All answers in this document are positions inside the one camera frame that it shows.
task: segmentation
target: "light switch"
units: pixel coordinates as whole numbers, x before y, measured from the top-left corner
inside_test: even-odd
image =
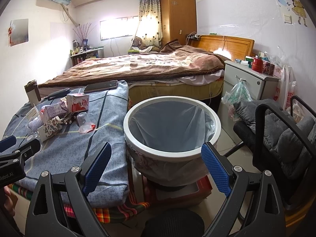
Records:
[[[292,16],[288,16],[284,14],[284,23],[292,24]]]

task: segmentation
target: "floral curtain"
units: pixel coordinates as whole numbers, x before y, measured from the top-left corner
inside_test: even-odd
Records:
[[[146,46],[160,47],[162,39],[160,0],[139,0],[139,23],[133,36]]]

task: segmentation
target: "blue bedsheet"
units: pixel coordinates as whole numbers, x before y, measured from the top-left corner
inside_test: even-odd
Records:
[[[82,93],[84,88],[75,89],[72,93]],[[121,205],[129,192],[126,162],[125,138],[123,121],[128,105],[128,86],[120,81],[115,90],[95,92],[90,94],[90,120],[96,124],[94,131],[87,134],[78,132],[76,122],[63,126],[63,129],[54,137],[44,141],[41,151],[28,159],[25,164],[26,178],[17,182],[18,185],[33,191],[37,179],[44,170],[52,174],[67,172],[72,166],[81,165],[84,159],[93,154],[103,141],[112,147],[112,157],[106,167],[97,188],[90,193],[88,200],[94,208],[109,208]],[[60,99],[44,101],[37,105],[40,110],[43,105],[60,102]],[[15,146],[2,154],[11,153],[27,142],[26,113],[31,109],[25,104],[12,118],[4,137],[16,136]],[[62,193],[65,203],[69,204],[66,193]]]

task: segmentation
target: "screw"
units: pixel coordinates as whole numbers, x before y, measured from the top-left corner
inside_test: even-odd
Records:
[[[74,167],[71,168],[71,171],[75,173],[75,172],[78,172],[79,169],[80,169],[80,167],[74,166]]]
[[[266,171],[264,172],[264,174],[267,175],[267,176],[272,176],[272,173],[271,173],[271,171],[269,171],[269,170],[266,170]]]
[[[241,166],[235,166],[234,170],[237,172],[241,172],[242,171],[242,167]]]
[[[42,177],[48,176],[48,171],[43,171],[43,172],[41,173],[41,176],[42,176]]]

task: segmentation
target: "decorative branches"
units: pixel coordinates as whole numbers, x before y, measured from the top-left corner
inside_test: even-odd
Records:
[[[81,27],[81,25],[79,27],[76,27],[76,29],[72,29],[73,31],[75,31],[75,33],[77,34],[77,36],[80,38],[81,41],[83,41],[83,39],[87,39],[88,35],[91,33],[91,31],[96,27],[96,25],[89,31],[90,27],[91,27],[91,23],[86,23],[83,24],[83,26]]]

